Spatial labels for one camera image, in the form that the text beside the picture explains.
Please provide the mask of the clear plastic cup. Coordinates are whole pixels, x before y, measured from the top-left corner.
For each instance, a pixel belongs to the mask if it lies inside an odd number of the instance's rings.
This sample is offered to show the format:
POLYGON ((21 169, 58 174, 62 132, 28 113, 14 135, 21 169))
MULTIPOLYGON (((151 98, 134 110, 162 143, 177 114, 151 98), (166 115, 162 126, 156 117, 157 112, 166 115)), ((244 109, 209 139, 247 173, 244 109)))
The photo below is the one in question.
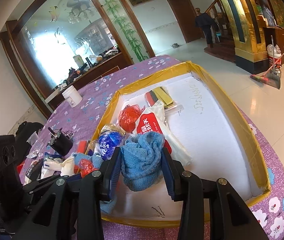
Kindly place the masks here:
POLYGON ((38 134, 37 132, 33 132, 30 137, 27 139, 27 142, 33 146, 37 141, 38 141, 39 137, 38 137, 38 134))

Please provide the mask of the yellow red sponge pack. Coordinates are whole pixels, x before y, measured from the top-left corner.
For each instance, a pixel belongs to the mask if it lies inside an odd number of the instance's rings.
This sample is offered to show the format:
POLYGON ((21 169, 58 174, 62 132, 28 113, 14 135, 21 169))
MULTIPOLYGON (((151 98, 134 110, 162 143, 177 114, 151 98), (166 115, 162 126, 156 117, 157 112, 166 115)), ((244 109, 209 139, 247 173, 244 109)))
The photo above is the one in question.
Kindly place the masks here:
POLYGON ((163 87, 156 87, 145 93, 145 99, 150 107, 163 103, 164 109, 171 109, 177 106, 177 103, 171 98, 163 87))

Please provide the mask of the black red-logo packet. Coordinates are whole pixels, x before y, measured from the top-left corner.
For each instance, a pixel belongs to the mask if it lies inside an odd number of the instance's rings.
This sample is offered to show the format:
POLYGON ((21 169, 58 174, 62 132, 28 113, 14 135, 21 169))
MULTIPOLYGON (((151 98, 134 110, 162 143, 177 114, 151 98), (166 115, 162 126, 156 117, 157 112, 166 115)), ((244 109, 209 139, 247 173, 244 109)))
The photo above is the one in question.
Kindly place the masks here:
POLYGON ((43 166, 43 159, 34 160, 31 165, 28 167, 25 173, 24 184, 29 184, 33 181, 36 181, 41 174, 41 168, 43 166))

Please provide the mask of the black backpack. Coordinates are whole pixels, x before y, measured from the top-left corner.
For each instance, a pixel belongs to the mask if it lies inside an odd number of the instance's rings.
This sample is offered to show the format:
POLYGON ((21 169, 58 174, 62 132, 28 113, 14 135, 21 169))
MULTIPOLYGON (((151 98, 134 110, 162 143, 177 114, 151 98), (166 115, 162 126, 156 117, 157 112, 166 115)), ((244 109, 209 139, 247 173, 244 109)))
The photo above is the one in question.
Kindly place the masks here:
POLYGON ((35 132, 39 134, 44 125, 39 122, 23 122, 19 125, 18 130, 15 133, 15 153, 17 156, 17 164, 22 163, 26 155, 29 154, 31 149, 31 144, 27 142, 30 136, 35 132))

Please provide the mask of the black electric motor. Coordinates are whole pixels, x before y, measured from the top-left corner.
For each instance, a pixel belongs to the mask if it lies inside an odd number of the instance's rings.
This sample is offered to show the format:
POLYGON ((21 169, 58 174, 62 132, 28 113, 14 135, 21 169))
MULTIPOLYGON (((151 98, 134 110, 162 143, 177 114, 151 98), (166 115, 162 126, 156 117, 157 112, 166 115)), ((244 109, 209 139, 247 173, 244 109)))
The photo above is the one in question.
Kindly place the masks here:
POLYGON ((53 148, 54 151, 60 154, 62 157, 65 157, 70 152, 73 146, 73 142, 62 131, 57 130, 55 132, 50 127, 48 127, 47 129, 51 134, 51 138, 47 145, 53 148))

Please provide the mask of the wooden door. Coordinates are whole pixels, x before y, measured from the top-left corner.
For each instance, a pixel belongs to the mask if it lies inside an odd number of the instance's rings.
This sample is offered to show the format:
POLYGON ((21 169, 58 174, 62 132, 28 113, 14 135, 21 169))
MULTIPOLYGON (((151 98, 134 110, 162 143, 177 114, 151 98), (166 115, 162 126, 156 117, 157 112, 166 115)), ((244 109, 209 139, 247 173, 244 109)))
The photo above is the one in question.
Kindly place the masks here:
POLYGON ((191 0, 167 0, 175 15, 186 43, 203 38, 200 28, 195 26, 196 12, 191 0))

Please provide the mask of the person in dark clothes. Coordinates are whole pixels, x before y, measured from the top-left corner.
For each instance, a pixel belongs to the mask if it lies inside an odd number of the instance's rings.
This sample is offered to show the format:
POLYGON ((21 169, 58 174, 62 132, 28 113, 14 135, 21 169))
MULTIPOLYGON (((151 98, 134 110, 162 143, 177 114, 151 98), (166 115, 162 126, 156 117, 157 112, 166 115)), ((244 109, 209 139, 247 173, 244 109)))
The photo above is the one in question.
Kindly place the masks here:
POLYGON ((211 49, 213 48, 211 28, 213 28, 214 31, 218 31, 219 26, 207 13, 202 13, 200 8, 195 8, 195 12, 195 25, 196 27, 201 28, 207 41, 207 47, 211 49))

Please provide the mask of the purple floral tablecloth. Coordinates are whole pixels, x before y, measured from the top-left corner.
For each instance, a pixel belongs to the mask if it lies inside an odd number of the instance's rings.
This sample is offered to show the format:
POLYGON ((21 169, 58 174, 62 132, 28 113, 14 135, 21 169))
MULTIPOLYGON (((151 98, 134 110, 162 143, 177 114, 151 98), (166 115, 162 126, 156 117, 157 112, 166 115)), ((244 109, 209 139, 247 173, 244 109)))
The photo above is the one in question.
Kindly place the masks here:
MULTIPOLYGON (((118 89, 178 63, 177 59, 169 55, 161 55, 86 85, 79 90, 82 101, 78 106, 71 108, 67 102, 62 102, 57 107, 30 151, 37 152, 39 158, 42 158, 45 152, 54 152, 47 145, 50 140, 48 127, 72 131, 75 139, 72 150, 77 150, 79 141, 89 140, 93 136, 99 120, 118 89)), ((259 142, 271 183, 270 195, 250 209, 269 239, 284 239, 284 167, 261 131, 248 116, 245 115, 244 118, 259 142)), ((105 239, 176 239, 178 233, 177 228, 139 228, 112 222, 103 222, 103 231, 105 239)))

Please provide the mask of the blue knit cloth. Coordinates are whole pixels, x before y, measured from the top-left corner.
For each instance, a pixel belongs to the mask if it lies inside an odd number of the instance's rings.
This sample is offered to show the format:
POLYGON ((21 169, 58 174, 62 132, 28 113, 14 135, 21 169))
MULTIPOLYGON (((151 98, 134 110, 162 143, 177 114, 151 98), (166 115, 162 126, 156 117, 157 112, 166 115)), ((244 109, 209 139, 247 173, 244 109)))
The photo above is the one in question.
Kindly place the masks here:
POLYGON ((133 192, 144 191, 158 183, 165 138, 157 132, 130 136, 120 147, 124 184, 133 192))

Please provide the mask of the blue white round pack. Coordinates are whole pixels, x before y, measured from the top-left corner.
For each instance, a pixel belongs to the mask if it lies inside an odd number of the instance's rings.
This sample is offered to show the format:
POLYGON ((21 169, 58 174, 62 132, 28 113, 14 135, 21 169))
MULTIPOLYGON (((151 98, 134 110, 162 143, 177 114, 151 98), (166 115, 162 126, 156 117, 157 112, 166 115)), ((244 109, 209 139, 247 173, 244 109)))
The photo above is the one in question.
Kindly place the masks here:
POLYGON ((111 159, 116 147, 124 142, 126 132, 118 124, 103 126, 99 138, 99 154, 103 160, 111 159))

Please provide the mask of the white cloth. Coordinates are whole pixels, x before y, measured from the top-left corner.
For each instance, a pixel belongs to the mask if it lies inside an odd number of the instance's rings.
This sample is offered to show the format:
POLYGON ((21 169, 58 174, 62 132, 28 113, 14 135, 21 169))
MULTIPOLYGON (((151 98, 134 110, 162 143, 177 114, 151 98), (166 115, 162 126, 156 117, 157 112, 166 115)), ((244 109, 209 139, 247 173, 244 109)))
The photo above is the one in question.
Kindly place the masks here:
POLYGON ((71 155, 69 158, 65 159, 65 161, 62 162, 60 176, 73 176, 75 174, 74 167, 74 156, 71 155))

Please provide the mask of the white plastic jar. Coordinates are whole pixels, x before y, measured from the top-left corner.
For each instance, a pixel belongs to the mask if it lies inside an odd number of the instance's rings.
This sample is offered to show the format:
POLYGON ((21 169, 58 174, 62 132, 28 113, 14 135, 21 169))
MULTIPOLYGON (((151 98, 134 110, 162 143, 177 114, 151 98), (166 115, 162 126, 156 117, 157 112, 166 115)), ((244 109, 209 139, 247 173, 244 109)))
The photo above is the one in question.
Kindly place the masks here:
POLYGON ((62 93, 62 96, 64 97, 65 101, 67 101, 72 108, 76 107, 82 101, 82 97, 81 97, 80 93, 76 90, 76 88, 74 86, 68 87, 62 93))

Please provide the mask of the yellow taped foam box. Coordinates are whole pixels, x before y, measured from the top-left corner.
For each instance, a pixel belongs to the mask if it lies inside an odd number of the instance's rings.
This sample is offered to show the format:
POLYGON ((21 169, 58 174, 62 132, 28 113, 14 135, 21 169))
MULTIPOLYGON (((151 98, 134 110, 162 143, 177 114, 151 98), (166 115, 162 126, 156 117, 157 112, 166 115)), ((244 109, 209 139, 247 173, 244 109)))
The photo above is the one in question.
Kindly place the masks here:
MULTIPOLYGON (((167 124, 191 156, 187 170, 206 180, 225 178, 248 206, 270 195, 266 163, 250 126, 219 84, 192 62, 157 71, 116 91, 93 138, 106 124, 116 123, 125 106, 145 106, 145 93, 158 86, 182 105, 181 112, 167 117, 167 124)), ((140 192, 119 181, 116 194, 115 207, 102 214, 104 220, 152 228, 179 224, 182 203, 170 198, 163 180, 140 192)))

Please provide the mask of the blue white tissue pack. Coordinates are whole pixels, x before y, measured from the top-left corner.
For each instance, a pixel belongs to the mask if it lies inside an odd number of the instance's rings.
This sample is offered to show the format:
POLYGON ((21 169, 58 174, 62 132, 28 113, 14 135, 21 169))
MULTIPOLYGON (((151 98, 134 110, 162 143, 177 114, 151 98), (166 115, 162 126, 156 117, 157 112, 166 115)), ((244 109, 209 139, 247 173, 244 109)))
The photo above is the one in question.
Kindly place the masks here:
POLYGON ((44 179, 53 176, 55 172, 60 172, 62 169, 62 163, 63 159, 60 154, 50 154, 48 152, 45 152, 40 178, 44 179))

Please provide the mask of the red green sponge pack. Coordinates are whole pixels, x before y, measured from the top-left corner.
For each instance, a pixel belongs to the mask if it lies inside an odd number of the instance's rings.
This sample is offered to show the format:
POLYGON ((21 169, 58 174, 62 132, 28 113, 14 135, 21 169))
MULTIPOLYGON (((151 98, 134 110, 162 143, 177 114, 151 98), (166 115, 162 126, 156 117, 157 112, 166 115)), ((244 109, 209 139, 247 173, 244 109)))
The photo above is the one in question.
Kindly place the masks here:
POLYGON ((77 153, 87 154, 90 141, 81 140, 77 144, 77 153))

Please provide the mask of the white bag red text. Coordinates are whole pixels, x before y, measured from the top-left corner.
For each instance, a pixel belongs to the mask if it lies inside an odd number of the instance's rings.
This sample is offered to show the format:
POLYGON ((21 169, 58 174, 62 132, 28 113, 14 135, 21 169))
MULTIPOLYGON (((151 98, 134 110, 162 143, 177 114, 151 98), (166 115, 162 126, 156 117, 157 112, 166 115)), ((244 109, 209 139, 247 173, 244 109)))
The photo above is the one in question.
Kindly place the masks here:
POLYGON ((160 100, 153 106, 144 109, 135 122, 135 129, 132 133, 136 135, 147 132, 157 132, 164 136, 164 147, 167 148, 173 160, 179 161, 183 166, 191 164, 191 156, 166 124, 164 103, 160 100))

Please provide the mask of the broom and dustpan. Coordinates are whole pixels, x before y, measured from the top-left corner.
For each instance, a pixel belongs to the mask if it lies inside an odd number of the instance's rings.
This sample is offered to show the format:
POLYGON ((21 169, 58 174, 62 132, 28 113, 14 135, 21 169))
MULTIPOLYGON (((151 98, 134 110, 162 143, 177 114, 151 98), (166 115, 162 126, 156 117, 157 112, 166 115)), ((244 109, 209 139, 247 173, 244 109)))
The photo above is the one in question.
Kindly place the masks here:
POLYGON ((272 55, 272 64, 269 69, 266 70, 262 75, 251 74, 250 78, 259 83, 271 86, 273 88, 281 88, 281 61, 284 56, 282 53, 279 57, 276 57, 276 54, 280 53, 281 50, 279 46, 274 43, 273 36, 271 36, 271 44, 267 46, 271 49, 272 55))

